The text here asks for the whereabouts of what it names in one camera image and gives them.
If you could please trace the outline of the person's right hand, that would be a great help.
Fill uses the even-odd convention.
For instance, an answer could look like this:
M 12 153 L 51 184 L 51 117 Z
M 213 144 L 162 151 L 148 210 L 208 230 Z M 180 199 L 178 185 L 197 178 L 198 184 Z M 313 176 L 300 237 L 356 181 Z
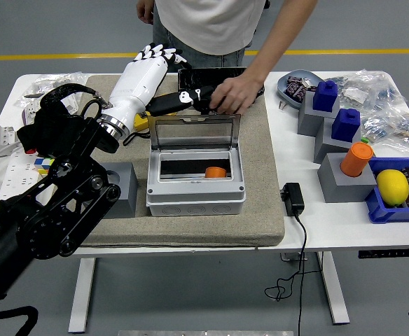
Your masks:
M 153 24 L 153 10 L 155 7 L 154 0 L 138 0 L 136 4 L 137 17 L 144 24 Z

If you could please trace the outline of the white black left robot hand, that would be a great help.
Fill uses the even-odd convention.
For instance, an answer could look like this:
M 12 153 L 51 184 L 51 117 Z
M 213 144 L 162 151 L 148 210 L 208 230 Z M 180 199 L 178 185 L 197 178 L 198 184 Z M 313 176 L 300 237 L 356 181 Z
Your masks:
M 127 64 L 109 98 L 111 107 L 102 113 L 100 125 L 115 138 L 126 137 L 134 128 L 136 114 L 148 111 L 151 116 L 163 116 L 182 111 L 197 102 L 210 99 L 214 86 L 194 86 L 156 98 L 168 66 L 190 64 L 182 51 L 165 44 L 151 43 Z

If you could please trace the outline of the person's left hand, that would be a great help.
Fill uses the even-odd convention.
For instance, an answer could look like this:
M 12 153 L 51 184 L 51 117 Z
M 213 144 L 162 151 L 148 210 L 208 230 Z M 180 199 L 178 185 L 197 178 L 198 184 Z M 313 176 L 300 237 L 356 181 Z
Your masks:
M 249 75 L 227 78 L 211 95 L 209 107 L 219 114 L 243 115 L 255 102 L 263 81 Z

